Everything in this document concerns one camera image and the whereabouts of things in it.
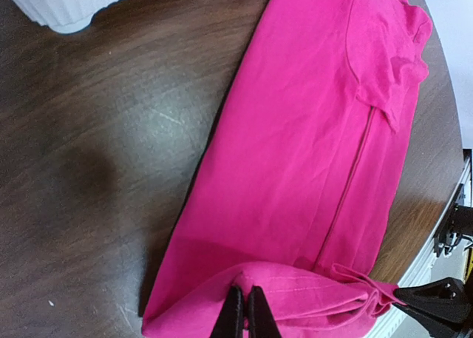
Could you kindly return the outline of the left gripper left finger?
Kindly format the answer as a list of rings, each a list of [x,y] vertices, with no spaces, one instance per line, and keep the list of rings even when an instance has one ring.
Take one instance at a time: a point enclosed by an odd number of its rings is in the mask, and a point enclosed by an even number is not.
[[[239,286],[231,286],[210,338],[243,338],[244,295]]]

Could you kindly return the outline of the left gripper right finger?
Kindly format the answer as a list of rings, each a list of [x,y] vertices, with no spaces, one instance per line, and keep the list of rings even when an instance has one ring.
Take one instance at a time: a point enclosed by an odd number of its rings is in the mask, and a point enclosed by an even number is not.
[[[253,286],[248,295],[247,318],[249,337],[251,338],[281,338],[270,306],[259,286]]]

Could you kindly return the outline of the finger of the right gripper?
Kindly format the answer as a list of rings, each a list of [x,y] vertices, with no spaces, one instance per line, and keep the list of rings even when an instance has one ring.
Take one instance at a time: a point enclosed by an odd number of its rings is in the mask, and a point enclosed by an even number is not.
[[[429,334],[472,333],[472,278],[447,277],[417,287],[397,288],[394,306]]]

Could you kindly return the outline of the red t-shirt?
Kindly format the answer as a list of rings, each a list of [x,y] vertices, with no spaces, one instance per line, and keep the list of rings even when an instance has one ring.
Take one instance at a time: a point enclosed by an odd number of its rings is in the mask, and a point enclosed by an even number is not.
[[[432,33],[408,0],[270,0],[223,104],[143,315],[145,337],[229,335],[262,291],[267,337],[363,337]]]

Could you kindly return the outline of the front aluminium rail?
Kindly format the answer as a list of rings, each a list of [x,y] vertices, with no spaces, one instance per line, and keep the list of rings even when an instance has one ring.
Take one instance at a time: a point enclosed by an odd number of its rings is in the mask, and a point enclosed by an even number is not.
[[[443,210],[434,231],[422,246],[419,254],[399,282],[399,288],[417,287],[452,277],[466,282],[472,278],[469,264],[472,263],[472,240],[462,239],[448,254],[437,257],[434,252],[434,234],[447,209],[453,203],[472,207],[472,152],[464,153],[464,166],[460,180]],[[383,315],[369,337],[471,337],[471,334],[429,334],[416,320],[393,306]]]

